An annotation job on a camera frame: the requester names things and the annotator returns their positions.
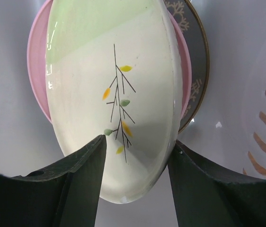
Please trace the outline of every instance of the plant illustration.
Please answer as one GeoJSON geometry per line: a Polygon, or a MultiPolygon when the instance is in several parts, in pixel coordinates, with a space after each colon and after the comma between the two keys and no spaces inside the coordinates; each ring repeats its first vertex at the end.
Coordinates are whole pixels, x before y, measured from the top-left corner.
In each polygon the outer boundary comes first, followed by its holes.
{"type": "Polygon", "coordinates": [[[127,162],[127,154],[126,154],[126,147],[129,148],[131,146],[131,142],[129,141],[128,137],[133,137],[133,134],[125,122],[125,119],[129,118],[134,124],[134,120],[130,117],[128,112],[125,110],[125,107],[130,104],[130,100],[127,99],[121,99],[120,98],[120,83],[122,85],[122,93],[125,94],[125,84],[127,84],[135,93],[136,90],[133,88],[133,86],[130,84],[124,73],[129,72],[132,70],[132,67],[129,65],[118,67],[117,61],[116,61],[116,49],[114,45],[114,58],[115,58],[115,77],[113,78],[113,81],[111,85],[106,89],[106,91],[103,94],[103,100],[107,99],[111,93],[111,88],[115,87],[115,93],[114,93],[114,99],[112,102],[107,102],[107,105],[112,105],[112,113],[111,113],[111,122],[114,116],[114,112],[118,107],[119,109],[119,123],[117,129],[105,129],[104,134],[106,136],[110,136],[112,133],[116,133],[115,140],[118,136],[122,137],[122,146],[120,146],[116,154],[121,154],[124,152],[125,162],[127,162]]]}
{"type": "Polygon", "coordinates": [[[178,25],[181,28],[181,31],[187,31],[189,28],[189,22],[186,21],[184,17],[184,4],[182,1],[170,3],[169,1],[164,0],[165,6],[170,11],[172,16],[177,21],[178,25]]]}

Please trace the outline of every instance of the gray background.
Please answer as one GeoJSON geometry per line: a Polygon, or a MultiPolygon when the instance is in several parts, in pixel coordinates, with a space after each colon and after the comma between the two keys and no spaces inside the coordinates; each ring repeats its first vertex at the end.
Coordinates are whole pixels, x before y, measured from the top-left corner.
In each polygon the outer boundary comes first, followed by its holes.
{"type": "MultiPolygon", "coordinates": [[[[26,69],[30,27],[43,3],[0,0],[0,173],[7,176],[27,175],[63,158],[53,128],[34,98],[26,69]]],[[[136,202],[115,205],[100,199],[95,226],[178,226],[168,170],[136,202]]]]}

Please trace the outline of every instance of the leaf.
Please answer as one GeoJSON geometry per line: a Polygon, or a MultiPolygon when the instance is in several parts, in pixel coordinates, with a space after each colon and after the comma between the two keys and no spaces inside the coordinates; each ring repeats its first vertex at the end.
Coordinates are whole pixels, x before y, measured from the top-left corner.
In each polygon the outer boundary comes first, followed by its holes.
{"type": "Polygon", "coordinates": [[[110,95],[111,89],[108,87],[103,94],[103,100],[105,100],[110,95]]]}
{"type": "Polygon", "coordinates": [[[122,107],[126,107],[131,101],[127,100],[127,99],[122,99],[120,100],[120,105],[122,107]]]}
{"type": "Polygon", "coordinates": [[[116,151],[116,155],[121,154],[123,150],[124,150],[124,146],[119,147],[116,151]]]}
{"type": "Polygon", "coordinates": [[[113,130],[111,130],[111,129],[105,129],[105,130],[103,131],[103,133],[104,133],[106,136],[109,136],[109,135],[111,135],[111,134],[113,133],[113,130]]]}
{"type": "Polygon", "coordinates": [[[121,70],[122,72],[129,72],[129,71],[131,71],[131,69],[132,69],[132,67],[129,66],[129,65],[125,65],[125,66],[121,66],[121,67],[120,67],[120,70],[121,70]]]}
{"type": "Polygon", "coordinates": [[[122,121],[122,127],[130,137],[133,137],[131,129],[129,129],[128,125],[124,121],[122,121]]]}

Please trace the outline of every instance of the green leaf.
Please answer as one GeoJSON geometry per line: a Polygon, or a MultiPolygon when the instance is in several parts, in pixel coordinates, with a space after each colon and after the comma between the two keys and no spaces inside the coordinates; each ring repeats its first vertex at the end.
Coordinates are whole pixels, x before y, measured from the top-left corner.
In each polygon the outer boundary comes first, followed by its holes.
{"type": "Polygon", "coordinates": [[[131,101],[129,101],[129,100],[127,100],[127,99],[122,99],[122,100],[120,101],[120,105],[121,105],[122,107],[126,107],[130,102],[131,102],[131,101]]]}
{"type": "Polygon", "coordinates": [[[103,133],[104,133],[106,136],[109,136],[109,135],[111,135],[111,134],[113,133],[113,130],[111,130],[111,129],[105,129],[105,130],[103,131],[103,133]]]}

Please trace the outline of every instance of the green and white plate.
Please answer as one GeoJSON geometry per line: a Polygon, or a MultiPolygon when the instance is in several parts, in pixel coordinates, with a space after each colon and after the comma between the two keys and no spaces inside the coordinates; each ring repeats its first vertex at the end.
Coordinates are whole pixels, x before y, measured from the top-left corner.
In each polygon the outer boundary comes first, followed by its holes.
{"type": "Polygon", "coordinates": [[[101,198],[128,203],[166,166],[182,73],[163,0],[54,0],[46,50],[52,124],[64,155],[107,137],[101,198]]]}

